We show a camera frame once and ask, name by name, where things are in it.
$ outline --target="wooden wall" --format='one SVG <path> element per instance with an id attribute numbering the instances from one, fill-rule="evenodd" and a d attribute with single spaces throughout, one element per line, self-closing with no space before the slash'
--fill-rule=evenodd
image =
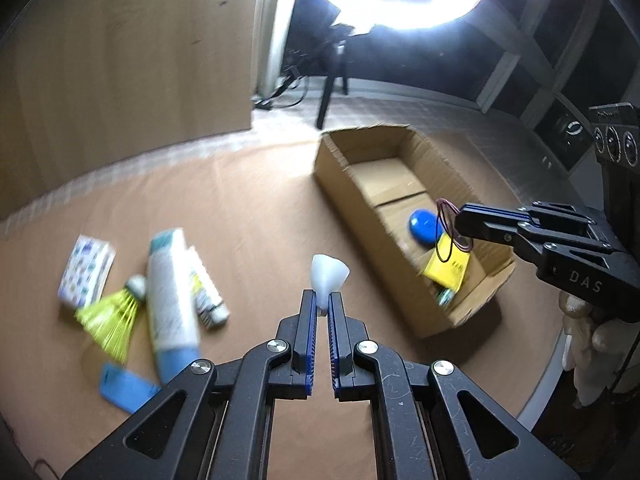
<path id="1" fill-rule="evenodd" d="M 127 156 L 249 128 L 256 1 L 34 0 L 0 46 L 0 218 Z"/>

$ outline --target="white funnel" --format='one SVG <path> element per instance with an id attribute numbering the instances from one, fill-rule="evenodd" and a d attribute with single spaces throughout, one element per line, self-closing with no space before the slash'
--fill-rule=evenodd
<path id="1" fill-rule="evenodd" d="M 337 292 L 349 275 L 349 267 L 326 254 L 315 254 L 311 261 L 311 286 L 316 292 L 318 316 L 326 316 L 329 294 Z"/>

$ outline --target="floor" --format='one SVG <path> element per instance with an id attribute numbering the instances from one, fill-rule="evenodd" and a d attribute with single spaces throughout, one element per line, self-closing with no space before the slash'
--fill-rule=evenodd
<path id="1" fill-rule="evenodd" d="M 319 137 L 315 128 L 317 111 L 318 99 L 312 97 L 293 108 L 270 112 L 256 110 L 251 130 L 169 146 L 92 171 L 13 213 L 0 222 L 0 233 L 6 238 L 57 204 L 159 166 L 190 158 L 206 158 L 220 151 L 316 139 Z M 447 129 L 465 132 L 510 183 L 522 203 L 534 200 L 580 203 L 569 181 L 553 167 L 548 168 L 545 153 L 532 138 L 532 133 L 518 119 L 501 112 L 482 115 L 469 108 L 435 102 L 335 96 L 325 129 L 378 123 L 409 124 L 425 134 Z"/>

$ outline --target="shuttlecock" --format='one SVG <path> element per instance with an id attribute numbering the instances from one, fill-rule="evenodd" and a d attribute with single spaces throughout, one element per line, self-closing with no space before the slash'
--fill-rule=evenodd
<path id="1" fill-rule="evenodd" d="M 137 274 L 122 290 L 76 311 L 76 319 L 111 358 L 123 364 L 138 307 L 145 297 L 146 278 Z"/>
<path id="2" fill-rule="evenodd" d="M 329 294 L 340 290 L 349 275 L 349 267 L 326 254 L 315 254 L 311 261 L 311 287 L 316 292 L 319 316 L 326 316 Z"/>

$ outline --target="silver bolt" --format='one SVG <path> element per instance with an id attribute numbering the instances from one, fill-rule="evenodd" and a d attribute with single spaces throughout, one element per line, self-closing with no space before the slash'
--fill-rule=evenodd
<path id="1" fill-rule="evenodd" d="M 198 359 L 191 363 L 191 371 L 196 375 L 208 374 L 211 371 L 211 363 L 206 359 Z"/>
<path id="2" fill-rule="evenodd" d="M 451 375 L 455 369 L 449 361 L 436 361 L 433 364 L 433 371 L 438 375 Z"/>
<path id="3" fill-rule="evenodd" d="M 279 354 L 287 349 L 287 342 L 282 339 L 272 339 L 267 343 L 267 350 L 274 354 Z"/>
<path id="4" fill-rule="evenodd" d="M 360 341 L 358 350 L 363 354 L 375 354 L 378 351 L 378 344 L 374 341 Z"/>

